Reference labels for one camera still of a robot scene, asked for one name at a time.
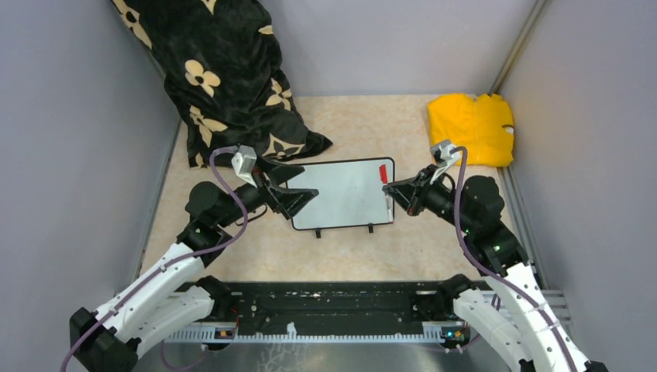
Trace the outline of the red whiteboard marker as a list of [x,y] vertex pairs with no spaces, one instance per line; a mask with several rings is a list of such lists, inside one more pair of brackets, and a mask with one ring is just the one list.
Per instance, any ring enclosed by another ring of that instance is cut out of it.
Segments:
[[[388,184],[388,176],[387,176],[387,165],[386,164],[381,164],[379,166],[379,173],[380,173],[380,180],[382,182],[383,186],[386,186]],[[387,206],[387,214],[389,218],[389,223],[392,224],[394,222],[394,200],[392,199],[391,196],[388,194],[384,193],[384,198]]]

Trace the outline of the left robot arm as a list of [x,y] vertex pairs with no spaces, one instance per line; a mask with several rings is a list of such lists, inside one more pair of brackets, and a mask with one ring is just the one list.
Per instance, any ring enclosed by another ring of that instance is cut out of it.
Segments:
[[81,307],[70,317],[70,349],[61,371],[72,360],[87,371],[131,371],[179,329],[208,316],[226,319],[232,311],[230,291],[213,276],[198,280],[177,298],[171,295],[242,237],[252,210],[267,205],[291,220],[319,195],[315,188],[283,186],[304,172],[302,166],[233,148],[218,154],[232,158],[232,168],[244,183],[231,188],[216,166],[210,166],[216,180],[192,189],[187,204],[190,221],[163,256],[95,310]]

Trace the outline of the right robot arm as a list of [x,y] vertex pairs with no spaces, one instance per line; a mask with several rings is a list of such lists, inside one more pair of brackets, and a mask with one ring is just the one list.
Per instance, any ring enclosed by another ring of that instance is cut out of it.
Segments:
[[511,371],[605,371],[569,337],[536,281],[525,249],[501,221],[504,200],[492,177],[459,179],[452,188],[427,171],[383,191],[410,216],[430,211],[452,224],[466,259],[508,315],[483,303],[483,292],[459,274],[443,283],[438,313],[475,328]]

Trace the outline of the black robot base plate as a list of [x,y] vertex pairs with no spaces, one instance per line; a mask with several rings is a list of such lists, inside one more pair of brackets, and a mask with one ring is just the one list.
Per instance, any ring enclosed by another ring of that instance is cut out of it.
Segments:
[[444,294],[439,281],[225,283],[219,306],[168,341],[465,346],[470,328]]

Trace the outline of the black framed whiteboard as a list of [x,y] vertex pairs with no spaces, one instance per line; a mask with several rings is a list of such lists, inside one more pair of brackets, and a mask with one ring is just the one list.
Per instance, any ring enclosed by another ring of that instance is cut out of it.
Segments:
[[293,229],[322,231],[390,225],[395,220],[395,202],[383,187],[395,181],[391,157],[311,162],[304,172],[286,182],[290,189],[315,189],[318,195],[291,220]]

